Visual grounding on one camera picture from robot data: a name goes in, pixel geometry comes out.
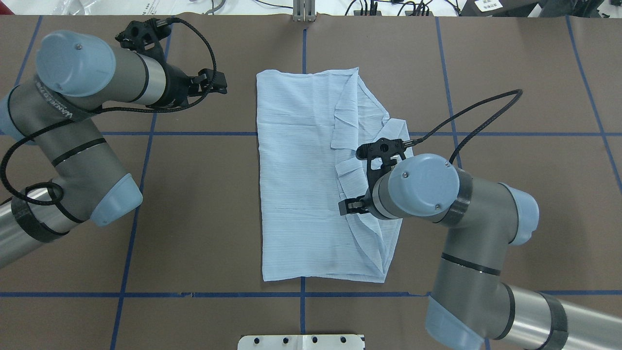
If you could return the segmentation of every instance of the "folded shirt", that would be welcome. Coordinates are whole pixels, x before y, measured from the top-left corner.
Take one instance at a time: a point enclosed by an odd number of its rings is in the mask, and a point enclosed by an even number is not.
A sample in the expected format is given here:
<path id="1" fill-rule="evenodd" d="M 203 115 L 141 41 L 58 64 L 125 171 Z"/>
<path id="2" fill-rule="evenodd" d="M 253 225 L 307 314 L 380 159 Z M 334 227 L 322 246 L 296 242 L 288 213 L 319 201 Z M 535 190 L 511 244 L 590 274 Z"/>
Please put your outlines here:
<path id="1" fill-rule="evenodd" d="M 402 221 L 341 216 L 338 203 L 368 189 L 357 147 L 408 140 L 406 122 L 390 119 L 358 68 L 266 70 L 257 74 L 257 94 L 264 281 L 384 282 Z"/>

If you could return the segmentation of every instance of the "brown table surface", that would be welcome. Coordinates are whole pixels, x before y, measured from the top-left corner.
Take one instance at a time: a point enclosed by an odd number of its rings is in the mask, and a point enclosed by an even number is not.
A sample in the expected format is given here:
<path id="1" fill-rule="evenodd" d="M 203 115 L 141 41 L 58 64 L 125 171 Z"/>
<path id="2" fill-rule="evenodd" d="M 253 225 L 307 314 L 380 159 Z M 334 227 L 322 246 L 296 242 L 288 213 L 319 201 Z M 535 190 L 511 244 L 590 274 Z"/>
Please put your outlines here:
<path id="1" fill-rule="evenodd" d="M 246 334 L 358 333 L 367 349 L 442 349 L 425 331 L 445 230 L 406 219 L 386 283 L 261 278 L 256 77 L 360 67 L 392 117 L 422 135 L 472 103 L 515 88 L 523 98 L 473 139 L 462 166 L 531 193 L 541 221 L 509 251 L 506 283 L 622 316 L 622 21 L 319 16 L 180 17 L 212 44 L 229 94 L 173 115 L 94 120 L 140 182 L 144 204 L 87 222 L 0 270 L 0 349 L 235 349 Z M 114 35 L 140 16 L 0 17 L 0 92 L 30 79 L 44 35 Z M 169 62 L 210 67 L 175 25 Z M 417 146 L 449 157 L 504 101 Z M 12 140 L 0 136 L 1 149 Z M 54 176 L 35 147 L 9 177 Z M 5 190 L 0 198 L 8 197 Z M 490 348 L 515 349 L 499 342 Z"/>

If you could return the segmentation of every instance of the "light blue joint cap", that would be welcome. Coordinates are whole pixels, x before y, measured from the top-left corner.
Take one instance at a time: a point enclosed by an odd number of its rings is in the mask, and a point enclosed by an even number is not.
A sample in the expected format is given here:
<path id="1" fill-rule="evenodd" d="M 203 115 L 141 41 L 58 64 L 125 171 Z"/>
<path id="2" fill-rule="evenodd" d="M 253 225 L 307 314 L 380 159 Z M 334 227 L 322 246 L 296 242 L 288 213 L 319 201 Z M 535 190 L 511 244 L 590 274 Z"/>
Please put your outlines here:
<path id="1" fill-rule="evenodd" d="M 99 227 L 131 212 L 142 203 L 142 193 L 130 174 L 127 174 L 106 193 L 91 214 L 91 220 Z"/>
<path id="2" fill-rule="evenodd" d="M 458 172 L 437 154 L 406 158 L 389 175 L 391 200 L 414 216 L 433 216 L 447 210 L 458 197 L 458 190 Z"/>
<path id="3" fill-rule="evenodd" d="M 13 93 L 17 87 L 14 87 L 8 95 L 6 95 L 2 100 L 0 100 L 0 130 L 3 133 L 12 137 L 15 141 L 19 141 L 26 136 L 24 136 L 15 124 L 13 123 L 13 119 L 11 119 L 11 112 L 9 111 L 9 97 Z M 34 141 L 28 141 L 26 144 L 35 144 Z"/>
<path id="4" fill-rule="evenodd" d="M 500 182 L 512 194 L 516 211 L 518 213 L 518 230 L 516 237 L 510 245 L 521 245 L 531 239 L 531 234 L 538 228 L 540 221 L 540 208 L 536 200 L 526 192 L 511 188 L 507 184 Z"/>
<path id="5" fill-rule="evenodd" d="M 100 38 L 72 31 L 46 35 L 37 51 L 37 73 L 52 90 L 66 96 L 93 95 L 110 83 L 116 59 Z"/>
<path id="6" fill-rule="evenodd" d="M 484 338 L 429 297 L 425 329 L 439 343 L 455 350 L 480 350 Z"/>

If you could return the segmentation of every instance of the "white floor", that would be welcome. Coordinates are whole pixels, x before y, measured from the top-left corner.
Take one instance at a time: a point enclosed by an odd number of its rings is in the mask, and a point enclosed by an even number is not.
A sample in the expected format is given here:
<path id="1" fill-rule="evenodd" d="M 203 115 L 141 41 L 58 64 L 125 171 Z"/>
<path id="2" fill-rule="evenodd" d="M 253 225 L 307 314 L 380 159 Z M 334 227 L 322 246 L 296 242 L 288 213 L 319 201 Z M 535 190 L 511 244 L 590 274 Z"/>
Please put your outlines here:
<path id="1" fill-rule="evenodd" d="M 67 11 L 82 10 L 85 14 L 178 14 L 181 12 L 203 13 L 212 8 L 211 0 L 3 0 L 4 3 L 16 14 L 62 14 Z M 260 4 L 255 0 L 214 0 L 218 5 L 220 1 L 226 1 L 225 5 L 216 14 L 277 14 L 292 13 L 292 10 Z M 291 6 L 292 0 L 264 0 L 271 4 Z M 460 7 L 466 0 L 458 0 Z M 319 13 L 342 16 L 350 0 L 316 0 L 315 9 Z M 378 10 L 384 16 L 395 16 L 401 4 L 379 2 Z M 429 4 L 430 10 L 435 16 L 456 16 L 455 11 L 446 0 L 433 0 Z M 350 9 L 359 10 L 359 2 L 355 2 Z M 611 17 L 621 18 L 622 7 L 610 5 L 610 0 L 605 0 L 599 7 L 601 13 Z M 536 7 L 531 17 L 537 16 L 540 9 Z"/>

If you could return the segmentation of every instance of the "white metal bracket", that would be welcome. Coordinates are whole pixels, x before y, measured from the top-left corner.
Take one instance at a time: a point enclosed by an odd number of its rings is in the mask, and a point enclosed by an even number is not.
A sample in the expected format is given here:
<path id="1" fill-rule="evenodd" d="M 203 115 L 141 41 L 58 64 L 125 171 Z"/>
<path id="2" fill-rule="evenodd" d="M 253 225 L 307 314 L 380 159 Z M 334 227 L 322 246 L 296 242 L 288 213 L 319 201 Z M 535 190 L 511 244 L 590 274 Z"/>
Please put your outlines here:
<path id="1" fill-rule="evenodd" d="M 244 336 L 238 350 L 365 350 L 360 334 Z"/>
<path id="2" fill-rule="evenodd" d="M 315 22 L 315 0 L 294 0 L 294 22 Z"/>

